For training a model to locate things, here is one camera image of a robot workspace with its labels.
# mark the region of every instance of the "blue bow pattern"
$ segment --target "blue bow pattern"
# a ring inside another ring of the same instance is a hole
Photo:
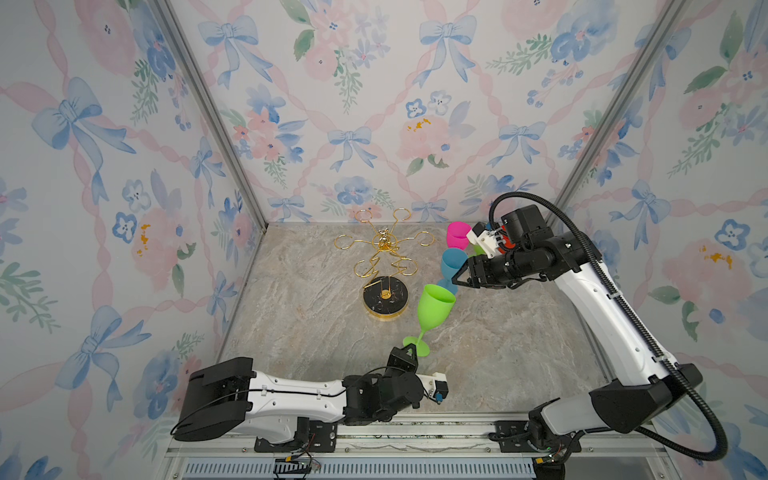
[[[230,69],[219,75],[217,83],[229,89],[232,72],[240,68],[239,51],[251,67],[268,81],[272,81],[270,74],[266,70],[272,67],[272,64],[262,58],[249,52],[240,42],[250,45],[259,44],[259,35],[256,32],[256,24],[253,19],[246,15],[241,15],[232,23],[219,25],[216,22],[203,22],[197,26],[203,40],[215,47],[224,42],[224,50],[227,52],[227,59],[230,61]]]
[[[502,158],[512,155],[518,149],[518,143],[520,144],[520,150],[523,152],[523,157],[525,157],[525,160],[530,164],[533,163],[531,156],[538,155],[541,152],[533,148],[531,145],[528,145],[528,139],[530,138],[531,140],[538,140],[544,134],[544,129],[546,127],[547,124],[543,121],[537,121],[530,127],[505,125],[499,129],[498,138],[500,140],[509,140],[511,138],[512,140],[509,142],[507,151],[504,152],[503,155],[493,157],[490,161],[488,161],[487,165],[495,167],[498,162],[502,161]]]
[[[301,195],[293,195],[291,198],[275,198],[270,197],[266,199],[267,203],[274,208],[283,208],[283,218],[280,218],[279,222],[284,222],[290,218],[291,214],[295,214],[301,220],[309,223],[312,215],[305,214],[300,208],[304,208],[304,197]]]
[[[640,29],[640,33],[637,34],[637,39],[634,41],[634,46],[637,48],[642,48],[643,45],[648,41],[648,37],[650,36],[650,30],[653,28],[653,25],[645,25],[643,28]],[[674,32],[672,36],[670,37],[667,44],[664,46],[664,51],[667,54],[667,57],[670,60],[674,60],[677,58],[677,56],[680,54],[680,52],[683,50],[685,45],[688,43],[688,40],[690,39],[690,28],[681,28],[680,30]],[[662,57],[659,57],[659,59],[656,61],[656,64],[654,65],[654,71],[650,74],[650,86],[648,88],[648,101],[653,100],[654,98],[654,92],[656,91],[656,87],[665,87],[667,86],[667,81],[664,80],[664,71],[662,70]]]
[[[214,155],[214,152],[210,149],[210,143],[205,137],[200,138],[200,150],[197,151],[197,155],[190,159],[190,172],[195,178],[200,178],[202,173],[205,180],[208,182],[208,208],[214,205],[214,179],[211,178],[210,172],[214,172],[219,177],[226,177],[227,175],[221,170],[222,163],[212,163],[209,158]]]
[[[141,327],[144,326],[144,321],[141,320],[134,328],[118,338],[107,340],[121,323],[123,323],[123,319],[114,308],[109,305],[100,306],[91,320],[91,335],[85,337],[80,350],[72,354],[64,362],[64,366],[59,370],[55,381],[57,386],[66,390],[78,388],[85,381],[85,377],[88,376],[88,370],[91,368],[91,361],[93,361],[94,365],[112,377],[112,383],[110,383],[107,390],[108,412],[112,411],[115,400],[123,399],[120,395],[118,384],[114,379],[120,369],[120,363],[118,358],[111,353],[96,353],[96,350],[136,345],[151,336],[151,333],[141,333]]]
[[[637,246],[640,245],[640,241],[648,244],[648,233],[646,231],[646,219],[650,213],[650,219],[654,223],[659,223],[663,219],[667,218],[670,214],[672,206],[666,200],[656,198],[656,195],[652,194],[650,187],[644,180],[638,180],[632,187],[632,197],[639,200],[637,204],[632,207],[627,213],[621,212],[609,212],[611,215],[611,221],[625,218],[627,220],[634,220],[638,215],[640,219],[637,221],[637,228],[634,230],[634,249],[637,250]]]
[[[227,331],[227,304],[224,302],[225,298],[237,295],[235,290],[235,282],[232,282],[227,288],[227,278],[224,276],[224,272],[219,271],[216,275],[216,286],[214,287],[214,294],[210,296],[206,311],[208,315],[215,315],[216,310],[221,310],[221,331],[225,333]]]
[[[456,23],[442,24],[440,22],[430,21],[424,22],[419,26],[419,38],[422,45],[431,45],[436,41],[437,49],[435,50],[435,60],[432,63],[432,68],[424,70],[413,79],[414,84],[419,84],[419,87],[424,86],[424,82],[427,81],[429,74],[442,67],[445,63],[445,40],[448,42],[448,51],[451,52],[451,60],[453,61],[453,67],[458,72],[458,76],[463,81],[467,81],[467,68],[475,66],[473,61],[470,61],[461,52],[458,51],[454,41],[458,43],[469,45],[472,43],[472,39],[475,37],[475,29],[478,26],[477,19],[472,15],[466,15],[461,17]]]
[[[414,213],[422,212],[422,219],[420,222],[426,222],[429,219],[429,215],[435,219],[435,222],[447,222],[448,219],[439,214],[438,212],[444,212],[448,206],[447,200],[437,200],[436,202],[413,202],[411,204],[411,210]]]
[[[104,128],[94,125],[89,121],[83,120],[88,117],[98,117],[101,115],[101,105],[96,99],[96,95],[88,87],[88,84],[80,77],[72,78],[67,86],[67,99],[62,100],[56,108],[45,108],[35,115],[32,121],[32,128],[43,139],[56,150],[62,150],[69,142],[69,131],[72,130],[74,138],[83,147],[85,153],[93,162],[96,172],[91,180],[91,196],[94,205],[98,205],[99,197],[109,201],[107,191],[104,189],[104,183],[101,181],[99,170],[104,164],[104,158],[101,156],[101,149],[94,141],[93,137],[85,133],[76,124],[79,122],[82,127],[96,135],[112,147],[120,151],[127,151],[129,154],[135,154],[136,150],[123,143],[125,139],[124,128]]]
[[[371,160],[378,158],[374,154],[369,154],[367,151],[360,147],[360,144],[368,145],[371,143],[371,129],[368,127],[360,127],[355,131],[341,131],[333,130],[328,132],[328,142],[331,145],[344,144],[344,158],[339,161],[333,162],[331,165],[332,170],[339,171],[341,165],[352,158],[352,149],[354,148],[362,161],[373,168]]]

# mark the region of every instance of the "black cable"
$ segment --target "black cable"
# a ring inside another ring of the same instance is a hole
[[[174,436],[174,435],[176,435],[176,430],[177,430],[177,429],[178,429],[178,428],[179,428],[179,427],[180,427],[180,426],[181,426],[181,425],[182,425],[184,422],[186,422],[186,421],[187,421],[187,420],[188,420],[188,419],[189,419],[189,418],[190,418],[192,415],[194,415],[195,413],[198,413],[200,410],[202,410],[202,409],[204,409],[204,408],[206,408],[206,407],[208,407],[208,406],[211,406],[211,405],[213,405],[214,403],[218,402],[219,400],[224,400],[224,399],[225,399],[225,398],[227,398],[227,397],[231,397],[231,396],[239,395],[239,394],[241,394],[241,393],[248,393],[248,392],[261,392],[261,391],[262,391],[262,389],[248,389],[248,390],[240,390],[240,391],[238,391],[238,392],[232,392],[232,393],[229,393],[229,394],[227,394],[227,395],[223,395],[223,396],[220,396],[220,397],[219,397],[219,398],[217,398],[217,399],[211,400],[210,402],[206,403],[205,405],[203,405],[203,406],[200,406],[200,407],[197,407],[197,408],[196,408],[195,410],[193,410],[193,411],[192,411],[192,412],[191,412],[189,415],[187,415],[187,416],[185,416],[184,418],[182,418],[181,420],[179,420],[179,421],[178,421],[178,423],[177,423],[176,425],[174,425],[174,427],[173,427],[173,428],[170,430],[170,436]]]
[[[511,442],[517,442],[519,440],[525,440],[529,436],[531,436],[530,432],[518,433],[517,435],[502,435],[501,433],[498,433],[498,432],[491,432],[491,433],[488,433],[488,440],[490,440],[491,442],[504,442],[507,440]]]
[[[637,314],[631,309],[627,301],[624,299],[624,296],[621,294],[619,289],[617,289],[616,286],[614,285],[613,280],[611,280],[611,278],[605,274],[603,269],[600,268],[598,259],[594,255],[594,252],[591,249],[591,241],[587,238],[586,235],[584,235],[583,232],[581,232],[578,229],[578,227],[576,227],[576,223],[574,223],[573,220],[568,218],[568,215],[564,214],[552,202],[542,197],[539,197],[538,195],[530,194],[528,192],[508,192],[506,194],[501,194],[498,197],[496,197],[496,200],[493,200],[493,203],[491,204],[491,208],[488,211],[488,222],[491,224],[491,228],[492,229],[498,228],[497,227],[498,224],[494,220],[494,213],[496,211],[496,207],[498,206],[498,204],[502,200],[505,200],[507,198],[514,198],[514,197],[533,200],[534,202],[546,207],[557,218],[559,218],[560,221],[563,222],[563,224],[566,227],[568,227],[568,229],[574,234],[574,237],[576,238],[576,240],[579,242],[581,249],[587,255],[587,258],[589,259],[589,263],[590,265],[592,265],[592,269],[600,277],[601,283],[605,286],[605,288],[610,293],[610,297],[613,298],[614,302],[616,302],[616,304],[618,304],[618,306],[624,312],[624,315],[632,322],[632,324],[634,325],[634,328],[643,337],[643,340],[648,345],[648,348],[651,350],[654,356],[658,358],[664,358],[664,351],[661,349],[656,339],[650,334],[650,332],[642,323],[642,321],[637,316]],[[712,427],[712,431],[714,433],[715,446],[709,452],[699,452],[697,450],[689,449],[688,447],[684,447],[678,443],[675,443],[644,427],[637,427],[635,431],[642,433],[643,435],[648,436],[653,440],[656,440],[660,444],[665,445],[670,449],[673,449],[674,451],[682,453],[683,455],[689,456],[691,458],[695,458],[698,460],[706,460],[708,462],[721,460],[728,453],[728,438],[725,435],[725,430],[723,429],[723,426],[720,424],[720,420],[717,418],[714,412],[712,412],[712,409],[707,405],[704,399],[701,398],[701,395],[699,395],[699,392],[697,392],[696,389],[694,389],[694,387],[690,384],[690,382],[688,382],[688,380],[683,376],[683,374],[680,373],[680,370],[678,370],[677,368],[675,368],[674,365],[672,365],[672,362],[664,358],[661,360],[661,364],[670,373],[670,376],[672,376],[672,379],[675,381],[675,383],[677,383],[683,389],[683,391],[685,391],[685,393],[690,397],[690,399],[693,400],[694,404],[696,404],[696,407],[698,407],[702,415],[704,415],[704,418],[707,419],[707,422],[710,424],[710,427]]]

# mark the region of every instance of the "robotic arm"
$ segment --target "robotic arm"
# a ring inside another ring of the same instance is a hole
[[[555,236],[535,205],[494,220],[501,200],[523,197],[552,211],[570,231]],[[525,434],[537,449],[557,448],[574,432],[633,430],[699,460],[720,460],[727,453],[727,438],[720,421],[694,390],[702,376],[694,364],[679,364],[648,332],[616,288],[592,242],[554,204],[533,194],[502,194],[489,212],[491,231],[478,223],[467,236],[485,255],[469,257],[452,282],[472,288],[515,289],[528,281],[554,281],[565,292],[604,347],[616,371],[610,384],[568,399],[554,399],[529,412]],[[501,237],[513,243],[508,248]],[[469,271],[466,281],[459,280]],[[710,452],[678,445],[641,425],[688,395],[699,407],[715,434]]]
[[[330,382],[280,379],[252,367],[253,359],[237,357],[192,373],[171,435],[197,442],[243,433],[288,452],[308,443],[310,421],[388,422],[407,407],[417,409],[425,396],[436,403],[448,396],[444,374],[415,373],[414,345],[393,348],[386,367]]]

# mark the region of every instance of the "pink flower pattern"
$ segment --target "pink flower pattern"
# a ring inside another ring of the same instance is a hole
[[[114,0],[75,0],[80,35],[99,64],[132,78],[136,43],[125,10]]]
[[[696,310],[687,321],[698,322],[696,332],[706,339],[731,341],[733,332],[747,325],[738,304],[752,292],[744,262],[712,240],[690,242],[676,258],[664,261],[662,273],[679,290],[680,298]]]
[[[768,86],[768,53],[765,45],[755,52],[743,49],[733,57],[728,72],[720,79],[720,88],[736,104],[749,100],[754,91]]]

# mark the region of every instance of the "plastic wine glass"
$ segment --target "plastic wine glass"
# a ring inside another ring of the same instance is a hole
[[[438,285],[425,285],[421,299],[419,299],[419,325],[422,328],[419,337],[407,336],[403,339],[403,346],[416,345],[417,356],[429,355],[429,345],[422,340],[429,330],[437,328],[445,322],[456,303],[453,293]]]

